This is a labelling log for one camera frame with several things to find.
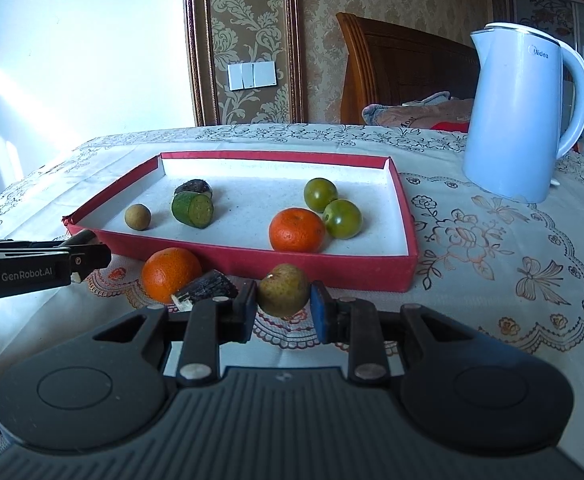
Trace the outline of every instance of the light switch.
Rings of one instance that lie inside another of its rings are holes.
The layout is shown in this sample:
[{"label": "light switch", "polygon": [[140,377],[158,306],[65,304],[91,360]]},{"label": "light switch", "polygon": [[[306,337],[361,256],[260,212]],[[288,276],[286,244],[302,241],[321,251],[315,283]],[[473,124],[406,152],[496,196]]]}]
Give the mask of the light switch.
[{"label": "light switch", "polygon": [[241,63],[243,88],[254,88],[254,63]]},{"label": "light switch", "polygon": [[230,90],[243,89],[243,75],[241,74],[241,64],[235,63],[227,66],[227,75],[229,77]]},{"label": "light switch", "polygon": [[260,61],[254,65],[254,87],[274,86],[277,84],[277,72],[274,61]]}]

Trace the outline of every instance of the orange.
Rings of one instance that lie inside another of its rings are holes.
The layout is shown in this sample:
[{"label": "orange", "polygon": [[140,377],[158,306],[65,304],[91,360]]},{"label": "orange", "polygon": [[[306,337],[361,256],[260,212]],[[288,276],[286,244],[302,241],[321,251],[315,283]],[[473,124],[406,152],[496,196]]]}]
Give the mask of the orange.
[{"label": "orange", "polygon": [[171,247],[154,253],[141,270],[141,284],[154,301],[172,303],[171,295],[203,274],[197,257]]},{"label": "orange", "polygon": [[269,243],[275,251],[315,253],[324,237],[325,225],[321,218],[300,207],[284,209],[269,225]]}]

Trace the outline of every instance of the kettle spout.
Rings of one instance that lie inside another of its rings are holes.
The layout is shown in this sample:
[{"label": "kettle spout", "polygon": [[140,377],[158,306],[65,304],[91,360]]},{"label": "kettle spout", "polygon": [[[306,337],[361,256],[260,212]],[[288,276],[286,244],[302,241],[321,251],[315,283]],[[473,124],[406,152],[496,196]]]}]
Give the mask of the kettle spout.
[{"label": "kettle spout", "polygon": [[476,46],[478,62],[480,63],[481,68],[485,66],[485,60],[488,59],[489,47],[491,46],[493,37],[491,32],[491,30],[484,28],[483,30],[477,30],[476,32],[472,32],[470,34],[472,41],[474,42],[474,46]]}]

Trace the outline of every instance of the green tomato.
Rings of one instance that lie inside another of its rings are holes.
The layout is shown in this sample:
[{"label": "green tomato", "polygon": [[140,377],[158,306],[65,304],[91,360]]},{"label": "green tomato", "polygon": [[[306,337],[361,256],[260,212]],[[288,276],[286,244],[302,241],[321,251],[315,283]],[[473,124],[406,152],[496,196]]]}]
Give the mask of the green tomato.
[{"label": "green tomato", "polygon": [[326,206],[339,197],[336,186],[326,178],[313,178],[303,190],[307,207],[316,213],[322,213]]},{"label": "green tomato", "polygon": [[358,235],[363,227],[363,215],[349,200],[339,198],[325,208],[323,223],[333,238],[344,240]]}]

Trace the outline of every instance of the white tablecloth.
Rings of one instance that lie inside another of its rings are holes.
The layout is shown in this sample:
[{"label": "white tablecloth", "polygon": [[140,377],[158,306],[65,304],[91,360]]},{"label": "white tablecloth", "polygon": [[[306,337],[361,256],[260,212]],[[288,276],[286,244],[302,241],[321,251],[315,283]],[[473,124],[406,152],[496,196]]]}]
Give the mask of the white tablecloth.
[{"label": "white tablecloth", "polygon": [[[379,309],[422,303],[557,366],[575,404],[560,443],[584,466],[584,156],[556,168],[560,186],[539,205],[502,200],[460,171],[464,135],[316,124],[255,124],[163,130],[94,139],[53,168],[0,196],[0,238],[62,239],[61,218],[159,152],[288,150],[391,155],[419,236],[419,267],[405,294],[357,295]],[[115,256],[86,282],[0,300],[0,375],[12,363],[150,303],[141,263]],[[257,316],[246,345],[227,345],[221,364],[341,365],[347,353],[319,346],[307,310],[288,321]],[[393,371],[401,370],[388,345]],[[0,436],[0,449],[5,445]]]}]

